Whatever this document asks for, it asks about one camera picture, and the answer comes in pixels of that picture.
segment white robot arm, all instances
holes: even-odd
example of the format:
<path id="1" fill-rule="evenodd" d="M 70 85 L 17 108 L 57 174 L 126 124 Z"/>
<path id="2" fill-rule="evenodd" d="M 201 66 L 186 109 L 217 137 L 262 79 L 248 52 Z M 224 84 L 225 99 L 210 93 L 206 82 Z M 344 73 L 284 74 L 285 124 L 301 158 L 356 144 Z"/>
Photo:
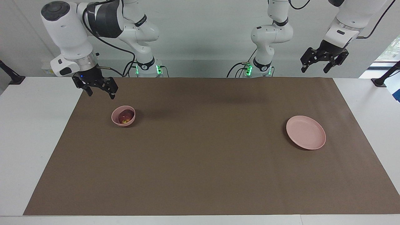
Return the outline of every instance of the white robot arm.
<path id="1" fill-rule="evenodd" d="M 273 20 L 272 25 L 262 25 L 253 29 L 252 41 L 257 45 L 256 57 L 251 62 L 251 72 L 246 72 L 244 77 L 258 77 L 268 74 L 274 57 L 273 43 L 284 43 L 293 37 L 293 28 L 289 24 L 288 0 L 270 0 L 268 15 Z"/>
<path id="2" fill-rule="evenodd" d="M 51 67 L 57 76 L 75 73 L 72 79 L 76 87 L 89 96 L 93 94 L 90 87 L 97 87 L 114 99 L 118 86 L 112 77 L 103 77 L 76 10 L 77 4 L 62 1 L 46 4 L 41 10 L 45 27 L 61 50 L 61 55 L 51 61 Z"/>
<path id="3" fill-rule="evenodd" d="M 302 72 L 319 61 L 329 61 L 324 72 L 340 66 L 349 55 L 346 47 L 357 38 L 367 26 L 372 16 L 378 12 L 387 0 L 328 0 L 339 7 L 339 12 L 330 25 L 318 49 L 308 48 L 301 57 Z"/>
<path id="4" fill-rule="evenodd" d="M 153 56 L 146 42 L 159 38 L 159 29 L 148 21 L 139 0 L 112 0 L 106 4 L 81 3 L 78 15 L 85 14 L 90 30 L 100 37 L 118 38 L 129 45 L 138 63 L 137 74 L 156 77 L 161 62 Z"/>
<path id="5" fill-rule="evenodd" d="M 157 40 L 159 31 L 147 20 L 138 0 L 80 4 L 54 1 L 42 8 L 41 16 L 50 37 L 61 51 L 61 55 L 51 61 L 54 73 L 57 76 L 76 73 L 72 77 L 75 85 L 89 95 L 92 95 L 92 86 L 108 92 L 113 99 L 118 86 L 113 78 L 102 76 L 93 46 L 81 23 L 83 19 L 95 36 L 119 38 L 132 47 L 138 76 L 156 77 L 162 73 L 160 62 L 145 43 Z"/>

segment pink plate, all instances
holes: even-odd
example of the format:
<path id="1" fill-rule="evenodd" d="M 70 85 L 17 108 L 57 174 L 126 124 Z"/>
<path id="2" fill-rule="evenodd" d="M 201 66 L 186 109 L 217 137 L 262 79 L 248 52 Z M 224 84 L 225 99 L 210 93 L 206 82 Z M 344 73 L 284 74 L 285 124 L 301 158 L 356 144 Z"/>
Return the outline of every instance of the pink plate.
<path id="1" fill-rule="evenodd" d="M 310 117 L 295 116 L 286 124 L 290 139 L 298 146 L 316 150 L 325 145 L 326 134 L 322 126 Z"/>

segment green status light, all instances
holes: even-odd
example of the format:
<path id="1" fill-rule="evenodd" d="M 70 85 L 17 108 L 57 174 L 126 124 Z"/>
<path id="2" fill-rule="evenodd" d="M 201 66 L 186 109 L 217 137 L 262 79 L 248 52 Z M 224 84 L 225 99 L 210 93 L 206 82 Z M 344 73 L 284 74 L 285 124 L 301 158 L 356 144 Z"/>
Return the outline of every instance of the green status light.
<path id="1" fill-rule="evenodd" d="M 162 74 L 162 69 L 158 65 L 156 65 L 156 68 L 158 75 Z"/>
<path id="2" fill-rule="evenodd" d="M 253 70 L 253 66 L 250 64 L 247 64 L 248 68 L 246 70 L 246 76 L 251 76 L 251 71 Z"/>

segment apple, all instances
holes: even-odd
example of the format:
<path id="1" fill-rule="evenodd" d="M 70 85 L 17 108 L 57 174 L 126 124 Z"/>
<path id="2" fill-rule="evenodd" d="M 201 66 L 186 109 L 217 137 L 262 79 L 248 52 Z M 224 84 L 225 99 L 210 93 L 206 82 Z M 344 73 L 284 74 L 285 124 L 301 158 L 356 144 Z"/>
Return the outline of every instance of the apple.
<path id="1" fill-rule="evenodd" d="M 128 123 L 133 119 L 134 115 L 135 113 L 133 111 L 126 109 L 122 111 L 122 113 L 120 113 L 120 115 L 118 116 L 118 121 L 120 122 L 120 124 Z"/>

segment pink bowl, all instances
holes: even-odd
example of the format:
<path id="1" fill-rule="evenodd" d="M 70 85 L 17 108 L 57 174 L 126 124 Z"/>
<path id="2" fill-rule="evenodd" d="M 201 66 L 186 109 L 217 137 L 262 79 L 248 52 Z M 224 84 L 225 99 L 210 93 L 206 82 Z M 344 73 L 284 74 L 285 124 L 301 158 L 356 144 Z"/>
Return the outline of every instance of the pink bowl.
<path id="1" fill-rule="evenodd" d="M 131 111 L 134 113 L 133 118 L 132 118 L 131 121 L 129 121 L 129 122 L 127 122 L 127 123 L 119 123 L 119 121 L 118 121 L 118 116 L 119 116 L 124 110 L 126 110 L 126 109 L 129 109 L 129 110 L 131 110 Z M 116 110 L 114 110 L 114 112 L 112 112 L 112 114 L 111 114 L 111 120 L 112 120 L 115 124 L 117 124 L 118 126 L 120 126 L 120 127 L 127 127 L 127 126 L 131 125 L 131 124 L 133 123 L 133 121 L 135 121 L 135 118 L 136 118 L 136 111 L 135 111 L 135 109 L 132 108 L 132 107 L 130 107 L 130 106 L 127 106 L 127 105 L 118 107 L 118 108 L 117 108 Z"/>

